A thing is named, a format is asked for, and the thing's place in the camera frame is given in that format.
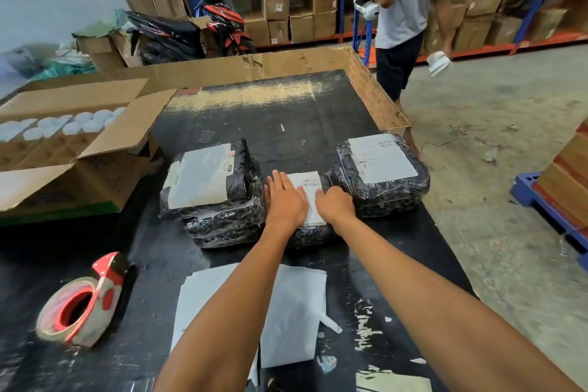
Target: white label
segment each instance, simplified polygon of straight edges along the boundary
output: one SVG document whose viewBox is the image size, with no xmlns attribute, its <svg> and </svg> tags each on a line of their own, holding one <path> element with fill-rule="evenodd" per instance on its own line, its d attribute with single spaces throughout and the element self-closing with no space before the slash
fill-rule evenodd
<svg viewBox="0 0 588 392">
<path fill-rule="evenodd" d="M 173 181 L 178 176 L 178 169 L 180 169 L 180 162 L 179 161 L 174 161 L 169 166 L 168 176 L 165 178 L 165 182 L 164 182 L 164 189 L 169 188 L 173 185 Z"/>
<path fill-rule="evenodd" d="M 409 179 L 418 173 L 392 135 L 349 138 L 351 158 L 364 183 Z"/>
<path fill-rule="evenodd" d="M 294 188 L 302 186 L 308 200 L 308 213 L 304 225 L 325 224 L 326 222 L 320 217 L 315 207 L 315 193 L 321 189 L 320 176 L 317 171 L 297 174 L 288 174 L 288 178 L 294 185 Z"/>
<path fill-rule="evenodd" d="M 169 190 L 169 208 L 226 202 L 226 178 L 234 170 L 230 144 L 186 152 Z"/>
</svg>

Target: plastic bag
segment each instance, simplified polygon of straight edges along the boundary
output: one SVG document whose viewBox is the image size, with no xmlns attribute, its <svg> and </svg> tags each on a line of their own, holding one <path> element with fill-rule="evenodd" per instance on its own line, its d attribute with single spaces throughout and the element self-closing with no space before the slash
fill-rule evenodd
<svg viewBox="0 0 588 392">
<path fill-rule="evenodd" d="M 353 197 L 358 217 L 411 210 L 429 192 L 428 169 L 398 136 L 352 138 L 337 146 L 337 156 L 333 176 Z"/>
<path fill-rule="evenodd" d="M 251 199 L 251 155 L 244 139 L 178 154 L 159 195 L 160 218 L 187 218 Z"/>
<path fill-rule="evenodd" d="M 333 186 L 333 181 L 329 174 L 320 174 L 319 176 L 321 188 L 324 192 L 327 192 L 327 190 Z M 309 202 L 314 202 L 314 196 L 309 198 Z M 287 248 L 303 248 L 322 245 L 329 240 L 333 240 L 335 237 L 336 234 L 333 227 L 327 223 L 303 225 L 298 228 L 288 240 Z"/>
<path fill-rule="evenodd" d="M 186 230 L 201 248 L 220 248 L 259 240 L 266 204 L 258 162 L 252 158 L 251 199 L 241 206 L 208 211 L 187 219 Z"/>
</svg>

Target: red tape dispenser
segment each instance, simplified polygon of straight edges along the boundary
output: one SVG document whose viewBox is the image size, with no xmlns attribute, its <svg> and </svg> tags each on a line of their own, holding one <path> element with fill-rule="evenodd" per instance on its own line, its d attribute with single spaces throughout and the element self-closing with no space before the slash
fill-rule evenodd
<svg viewBox="0 0 588 392">
<path fill-rule="evenodd" d="M 92 264 L 92 276 L 61 287 L 40 311 L 36 333 L 44 340 L 91 348 L 112 320 L 129 263 L 109 253 Z"/>
</svg>

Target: cardboard box flap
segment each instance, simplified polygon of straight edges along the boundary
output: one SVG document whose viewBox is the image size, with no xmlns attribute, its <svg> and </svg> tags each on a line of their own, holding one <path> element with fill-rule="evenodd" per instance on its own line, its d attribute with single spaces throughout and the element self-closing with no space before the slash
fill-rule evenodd
<svg viewBox="0 0 588 392">
<path fill-rule="evenodd" d="M 0 172 L 0 211 L 18 206 L 50 181 L 67 172 L 73 164 Z"/>
<path fill-rule="evenodd" d="M 142 96 L 130 103 L 78 158 L 131 149 L 145 137 L 176 89 Z"/>
<path fill-rule="evenodd" d="M 42 115 L 73 108 L 82 112 L 95 106 L 127 104 L 137 98 L 147 81 L 146 78 L 129 79 L 26 91 L 0 107 L 0 117 Z"/>
</svg>

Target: black table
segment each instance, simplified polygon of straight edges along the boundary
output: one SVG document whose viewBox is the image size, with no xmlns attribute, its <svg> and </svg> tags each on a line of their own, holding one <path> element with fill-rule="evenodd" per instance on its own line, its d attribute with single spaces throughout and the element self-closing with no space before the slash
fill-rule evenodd
<svg viewBox="0 0 588 392">
<path fill-rule="evenodd" d="M 326 171 L 335 159 L 337 143 L 378 132 L 342 72 L 255 84 L 260 90 L 296 87 L 298 95 L 269 103 L 205 108 L 190 97 L 214 95 L 227 87 L 174 98 L 154 129 L 162 150 L 172 156 L 245 137 L 265 175 L 274 168 L 287 173 Z M 231 88 L 238 91 L 240 86 Z M 159 173 L 143 179 L 121 214 L 0 230 L 4 287 L 0 294 L 0 389 L 126 391 L 157 375 L 169 354 L 184 279 L 197 270 L 239 262 L 251 247 L 200 250 L 179 222 L 158 219 L 158 192 L 164 178 L 165 173 Z M 367 223 L 395 247 L 473 294 L 424 206 Z M 45 301 L 60 285 L 84 276 L 92 262 L 110 251 L 125 252 L 135 269 L 106 335 L 91 351 L 39 341 L 34 326 Z M 355 391 L 356 372 L 372 365 L 429 377 L 433 390 L 446 390 L 428 365 L 410 362 L 420 357 L 418 349 L 344 242 L 287 251 L 282 262 L 327 272 L 327 313 L 343 332 L 336 335 L 320 329 L 325 337 L 318 340 L 316 354 L 337 358 L 331 373 L 325 375 L 313 360 L 266 369 L 262 384 L 274 378 L 277 390 Z M 366 307 L 372 307 L 366 325 L 382 334 L 371 336 L 370 347 L 356 350 L 357 314 L 365 315 Z"/>
</svg>

